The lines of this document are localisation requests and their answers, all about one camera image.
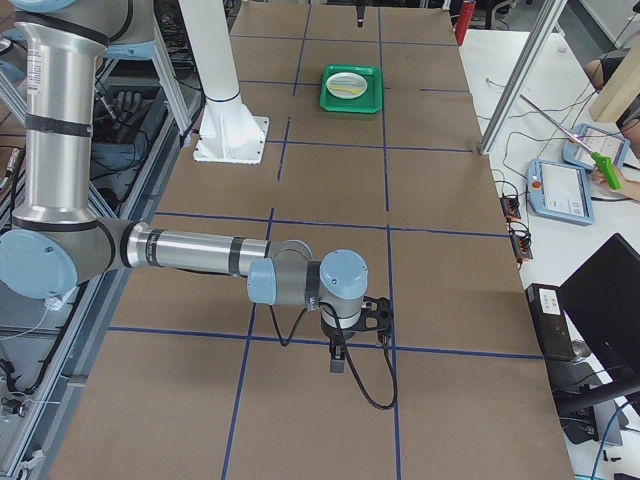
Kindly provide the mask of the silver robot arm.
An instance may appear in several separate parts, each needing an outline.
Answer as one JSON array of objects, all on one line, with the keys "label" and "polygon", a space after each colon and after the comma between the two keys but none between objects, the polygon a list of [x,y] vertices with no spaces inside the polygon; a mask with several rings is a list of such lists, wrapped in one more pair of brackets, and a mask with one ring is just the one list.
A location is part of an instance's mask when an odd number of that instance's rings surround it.
[{"label": "silver robot arm", "polygon": [[255,304],[319,311],[331,371],[349,366],[347,340],[380,311],[358,253],[339,249],[315,260],[298,240],[155,229],[89,209],[96,64],[115,48],[153,55],[153,4],[18,1],[15,23],[28,45],[25,198],[1,237],[3,283],[45,299],[120,268],[240,277]]}]

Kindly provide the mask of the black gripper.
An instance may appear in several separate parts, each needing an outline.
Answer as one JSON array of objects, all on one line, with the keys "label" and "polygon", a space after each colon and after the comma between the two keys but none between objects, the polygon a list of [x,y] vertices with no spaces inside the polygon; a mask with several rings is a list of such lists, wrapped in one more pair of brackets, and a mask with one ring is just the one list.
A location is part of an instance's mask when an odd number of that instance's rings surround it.
[{"label": "black gripper", "polygon": [[330,367],[332,374],[342,374],[345,369],[347,348],[346,341],[356,335],[354,327],[360,319],[360,312],[355,311],[347,317],[340,317],[335,308],[327,303],[320,303],[321,328],[330,340]]}]

